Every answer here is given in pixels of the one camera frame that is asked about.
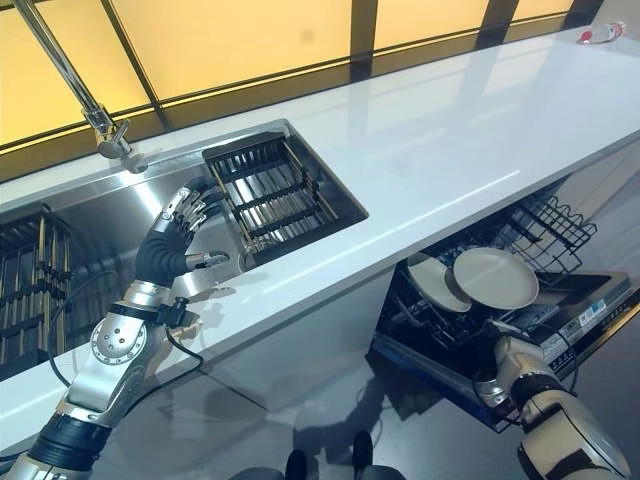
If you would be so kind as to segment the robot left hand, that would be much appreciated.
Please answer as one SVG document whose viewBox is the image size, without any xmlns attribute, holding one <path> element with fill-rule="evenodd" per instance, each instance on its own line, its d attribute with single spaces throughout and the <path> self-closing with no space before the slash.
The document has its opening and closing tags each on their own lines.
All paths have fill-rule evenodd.
<svg viewBox="0 0 640 480">
<path fill-rule="evenodd" d="M 170 288 L 184 274 L 229 261 L 229 254 L 222 250 L 187 252 L 197 231 L 221 211 L 224 198 L 221 189 L 203 177 L 180 187 L 163 206 L 138 248 L 135 278 Z"/>
</svg>

